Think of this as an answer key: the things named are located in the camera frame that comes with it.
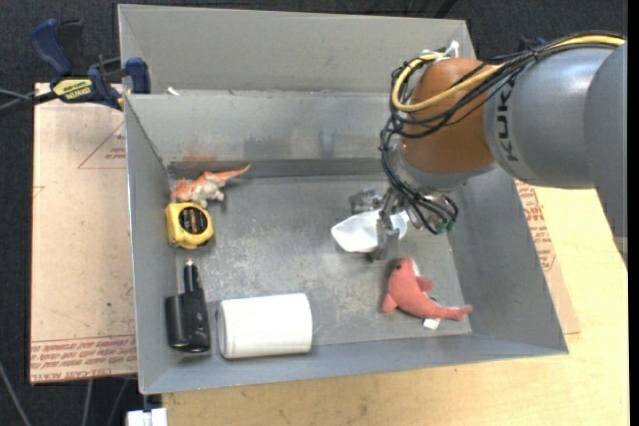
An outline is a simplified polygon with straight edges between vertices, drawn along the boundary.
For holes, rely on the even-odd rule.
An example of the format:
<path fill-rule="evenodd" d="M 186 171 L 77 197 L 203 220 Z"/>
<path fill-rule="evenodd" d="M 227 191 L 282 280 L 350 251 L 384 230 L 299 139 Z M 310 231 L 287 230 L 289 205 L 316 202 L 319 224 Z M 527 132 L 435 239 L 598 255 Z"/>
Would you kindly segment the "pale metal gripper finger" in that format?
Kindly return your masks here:
<path fill-rule="evenodd" d="M 372 261 L 395 259 L 398 253 L 400 231 L 394 227 L 390 216 L 380 212 L 375 221 L 376 246 L 369 255 Z"/>
<path fill-rule="evenodd" d="M 375 188 L 365 188 L 348 197 L 352 214 L 373 212 L 381 208 L 383 196 Z"/>

